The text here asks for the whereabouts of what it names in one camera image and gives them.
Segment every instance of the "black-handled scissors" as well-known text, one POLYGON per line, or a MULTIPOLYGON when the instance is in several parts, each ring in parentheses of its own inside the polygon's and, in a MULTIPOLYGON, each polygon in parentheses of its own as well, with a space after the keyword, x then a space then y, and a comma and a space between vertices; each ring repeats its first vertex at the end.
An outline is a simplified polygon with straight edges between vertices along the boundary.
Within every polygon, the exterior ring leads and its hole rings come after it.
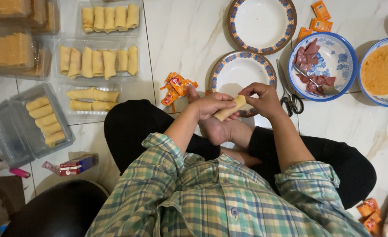
POLYGON ((283 72, 283 68, 282 68, 279 60, 277 60, 277 70, 279 71, 279 79, 281 82, 281 86, 283 87, 283 96, 280 100, 281 105, 286 106, 287 114, 289 115, 289 117, 292 117, 293 113, 302 114, 303 101, 296 94, 292 94, 291 95, 292 97, 290 98, 290 94, 286 90, 287 80, 286 80, 286 77, 285 77, 284 72, 283 72))

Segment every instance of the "bowl of breadcrumbs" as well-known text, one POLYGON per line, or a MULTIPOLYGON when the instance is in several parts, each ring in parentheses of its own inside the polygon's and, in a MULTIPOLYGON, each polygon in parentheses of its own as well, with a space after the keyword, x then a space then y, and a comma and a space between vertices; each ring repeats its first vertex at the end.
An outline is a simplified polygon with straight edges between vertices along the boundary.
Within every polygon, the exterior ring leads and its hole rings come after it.
POLYGON ((388 107, 388 38, 365 53, 359 65, 358 81, 366 97, 388 107))

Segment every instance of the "cardboard box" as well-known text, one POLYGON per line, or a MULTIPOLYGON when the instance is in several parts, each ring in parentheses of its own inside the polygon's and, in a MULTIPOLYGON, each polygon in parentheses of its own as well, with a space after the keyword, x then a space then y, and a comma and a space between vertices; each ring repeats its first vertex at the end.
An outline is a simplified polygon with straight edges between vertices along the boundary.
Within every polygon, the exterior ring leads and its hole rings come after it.
POLYGON ((99 163, 98 154, 87 154, 60 164, 60 176, 78 175, 99 163))

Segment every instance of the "metal spoon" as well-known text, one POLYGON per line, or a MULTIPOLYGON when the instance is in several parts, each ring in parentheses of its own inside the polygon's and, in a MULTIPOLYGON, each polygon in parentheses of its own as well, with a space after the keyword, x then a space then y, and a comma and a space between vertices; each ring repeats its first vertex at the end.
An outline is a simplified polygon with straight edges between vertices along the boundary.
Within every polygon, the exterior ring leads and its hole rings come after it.
POLYGON ((296 71, 298 71, 298 73, 306 76, 307 78, 309 78, 309 80, 314 83, 316 86, 317 86, 317 90, 321 93, 324 93, 326 95, 332 95, 332 94, 339 94, 340 92, 338 90, 336 90, 334 87, 332 86, 327 86, 327 85, 318 85, 316 82, 314 82, 314 80, 312 80, 302 69, 301 67, 297 64, 297 63, 294 63, 293 64, 293 67, 296 69, 296 71))

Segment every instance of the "shirt button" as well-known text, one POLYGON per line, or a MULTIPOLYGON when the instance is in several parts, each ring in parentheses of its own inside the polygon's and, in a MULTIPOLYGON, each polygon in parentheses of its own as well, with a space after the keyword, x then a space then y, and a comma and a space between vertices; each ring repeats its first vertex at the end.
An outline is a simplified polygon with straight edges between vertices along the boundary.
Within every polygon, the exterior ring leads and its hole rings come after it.
POLYGON ((238 216, 238 209, 236 207, 232 207, 231 209, 231 213, 234 217, 237 217, 238 216))

